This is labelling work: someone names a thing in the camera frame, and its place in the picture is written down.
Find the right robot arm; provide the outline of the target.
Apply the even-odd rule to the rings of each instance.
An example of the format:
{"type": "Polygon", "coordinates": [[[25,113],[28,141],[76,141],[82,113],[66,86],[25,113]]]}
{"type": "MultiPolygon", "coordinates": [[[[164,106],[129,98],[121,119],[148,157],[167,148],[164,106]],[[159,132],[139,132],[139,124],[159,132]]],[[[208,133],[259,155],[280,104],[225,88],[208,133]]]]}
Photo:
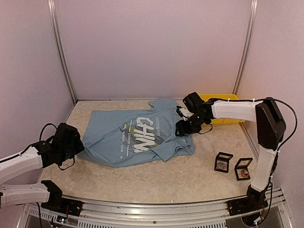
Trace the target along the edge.
{"type": "Polygon", "coordinates": [[[255,175],[243,198],[228,201],[230,215],[243,214],[267,207],[266,190],[276,169],[286,123],[277,105],[278,99],[267,97],[257,100],[211,98],[204,101],[196,93],[183,99],[185,108],[177,107],[182,120],[176,123],[176,136],[199,133],[203,124],[213,119],[238,119],[256,123],[259,157],[255,175]]]}

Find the light blue printed t-shirt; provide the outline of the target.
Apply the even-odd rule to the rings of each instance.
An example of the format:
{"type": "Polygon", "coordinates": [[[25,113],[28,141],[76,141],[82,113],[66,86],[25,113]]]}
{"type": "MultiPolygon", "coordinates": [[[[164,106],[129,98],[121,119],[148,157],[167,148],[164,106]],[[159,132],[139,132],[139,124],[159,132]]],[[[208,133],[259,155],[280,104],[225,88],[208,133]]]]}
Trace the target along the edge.
{"type": "Polygon", "coordinates": [[[91,112],[79,158],[120,168],[176,156],[193,155],[192,136],[178,137],[181,120],[174,99],[150,101],[148,110],[91,112]]]}

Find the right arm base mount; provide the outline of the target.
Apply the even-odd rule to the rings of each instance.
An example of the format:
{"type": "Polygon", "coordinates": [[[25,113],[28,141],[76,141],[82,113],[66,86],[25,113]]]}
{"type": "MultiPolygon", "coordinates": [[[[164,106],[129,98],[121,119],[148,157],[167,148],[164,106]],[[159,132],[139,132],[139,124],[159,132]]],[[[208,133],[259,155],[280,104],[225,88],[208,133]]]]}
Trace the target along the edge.
{"type": "Polygon", "coordinates": [[[255,210],[260,210],[263,207],[268,207],[266,199],[262,199],[259,202],[250,202],[247,197],[229,200],[227,202],[228,211],[230,216],[244,214],[255,210]]]}

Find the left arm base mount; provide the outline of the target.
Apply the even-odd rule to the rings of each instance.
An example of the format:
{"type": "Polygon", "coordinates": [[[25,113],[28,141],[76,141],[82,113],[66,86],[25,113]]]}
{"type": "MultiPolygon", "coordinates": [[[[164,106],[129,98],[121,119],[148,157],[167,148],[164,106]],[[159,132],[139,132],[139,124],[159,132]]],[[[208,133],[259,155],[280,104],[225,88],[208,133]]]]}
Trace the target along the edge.
{"type": "Polygon", "coordinates": [[[61,198],[58,203],[45,202],[41,206],[50,211],[79,217],[83,203],[79,200],[61,198]]]}

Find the black brooch display box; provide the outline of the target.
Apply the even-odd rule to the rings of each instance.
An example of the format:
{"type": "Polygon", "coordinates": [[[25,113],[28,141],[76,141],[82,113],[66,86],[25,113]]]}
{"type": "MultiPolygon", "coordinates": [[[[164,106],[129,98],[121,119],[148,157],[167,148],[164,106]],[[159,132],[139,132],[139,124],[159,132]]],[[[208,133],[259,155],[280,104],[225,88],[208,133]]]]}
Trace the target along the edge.
{"type": "Polygon", "coordinates": [[[228,173],[229,172],[229,161],[233,158],[233,154],[219,152],[215,158],[214,170],[228,173]]]}

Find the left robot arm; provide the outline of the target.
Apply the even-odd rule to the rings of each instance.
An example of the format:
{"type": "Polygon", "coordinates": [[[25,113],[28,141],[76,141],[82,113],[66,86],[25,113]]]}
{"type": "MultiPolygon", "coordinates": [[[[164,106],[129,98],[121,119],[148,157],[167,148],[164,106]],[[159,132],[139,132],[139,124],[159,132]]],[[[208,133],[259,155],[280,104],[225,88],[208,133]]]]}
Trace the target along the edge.
{"type": "Polygon", "coordinates": [[[6,182],[32,170],[43,169],[53,164],[62,171],[62,164],[84,150],[78,130],[66,123],[56,127],[54,135],[47,140],[28,145],[23,151],[0,161],[0,206],[1,208],[37,203],[44,208],[62,211],[67,208],[62,190],[52,181],[27,185],[7,185],[6,182]]]}

